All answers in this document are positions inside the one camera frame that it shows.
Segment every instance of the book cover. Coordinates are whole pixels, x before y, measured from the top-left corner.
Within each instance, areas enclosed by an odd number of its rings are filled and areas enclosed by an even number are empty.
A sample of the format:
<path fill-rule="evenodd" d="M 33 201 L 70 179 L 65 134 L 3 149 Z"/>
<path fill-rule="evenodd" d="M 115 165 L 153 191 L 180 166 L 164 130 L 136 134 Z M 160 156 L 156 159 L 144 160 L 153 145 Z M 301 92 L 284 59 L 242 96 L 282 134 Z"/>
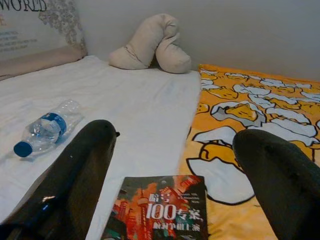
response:
<path fill-rule="evenodd" d="M 202 176 L 126 177 L 102 240 L 207 240 Z"/>

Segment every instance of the white bedsheet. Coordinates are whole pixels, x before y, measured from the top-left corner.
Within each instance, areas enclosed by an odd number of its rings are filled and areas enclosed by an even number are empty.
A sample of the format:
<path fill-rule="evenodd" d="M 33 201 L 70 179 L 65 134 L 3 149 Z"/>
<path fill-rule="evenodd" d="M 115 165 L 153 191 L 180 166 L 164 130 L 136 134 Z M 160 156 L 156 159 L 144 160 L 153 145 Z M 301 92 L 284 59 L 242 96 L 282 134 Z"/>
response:
<path fill-rule="evenodd" d="M 121 70 L 95 56 L 0 82 L 0 222 L 87 123 L 109 120 L 120 132 L 87 240 L 98 240 L 125 176 L 177 173 L 200 93 L 197 72 Z M 82 120 L 55 150 L 37 158 L 13 154 L 26 125 L 66 99 Z"/>

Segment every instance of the white wall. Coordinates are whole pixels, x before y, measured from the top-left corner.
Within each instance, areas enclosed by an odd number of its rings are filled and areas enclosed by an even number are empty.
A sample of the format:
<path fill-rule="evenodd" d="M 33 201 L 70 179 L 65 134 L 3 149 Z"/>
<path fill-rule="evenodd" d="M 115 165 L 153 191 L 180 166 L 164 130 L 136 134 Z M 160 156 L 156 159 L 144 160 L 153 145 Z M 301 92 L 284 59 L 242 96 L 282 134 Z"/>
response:
<path fill-rule="evenodd" d="M 193 67 L 210 63 L 320 81 L 319 0 L 76 0 L 88 51 L 103 60 L 139 23 L 179 19 Z"/>

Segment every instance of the blue bottle cap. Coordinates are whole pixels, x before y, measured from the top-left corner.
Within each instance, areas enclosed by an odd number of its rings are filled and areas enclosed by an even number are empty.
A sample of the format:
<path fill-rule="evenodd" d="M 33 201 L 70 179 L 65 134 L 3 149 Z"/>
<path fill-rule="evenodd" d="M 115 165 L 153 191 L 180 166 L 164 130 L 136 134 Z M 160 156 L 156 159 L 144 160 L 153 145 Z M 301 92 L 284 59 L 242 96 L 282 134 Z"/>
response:
<path fill-rule="evenodd" d="M 20 141 L 14 146 L 13 151 L 19 157 L 25 158 L 32 153 L 32 146 L 26 141 Z"/>

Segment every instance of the yellow blanket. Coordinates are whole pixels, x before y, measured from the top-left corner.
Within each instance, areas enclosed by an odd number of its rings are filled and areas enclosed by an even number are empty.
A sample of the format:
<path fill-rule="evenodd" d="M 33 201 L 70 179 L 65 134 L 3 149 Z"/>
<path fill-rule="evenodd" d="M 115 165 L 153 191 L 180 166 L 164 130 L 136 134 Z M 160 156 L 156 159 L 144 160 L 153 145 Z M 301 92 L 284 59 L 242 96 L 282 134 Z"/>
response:
<path fill-rule="evenodd" d="M 296 144 L 320 164 L 320 83 L 200 65 L 201 96 L 180 174 L 205 177 L 210 240 L 273 240 L 232 140 L 261 129 Z"/>

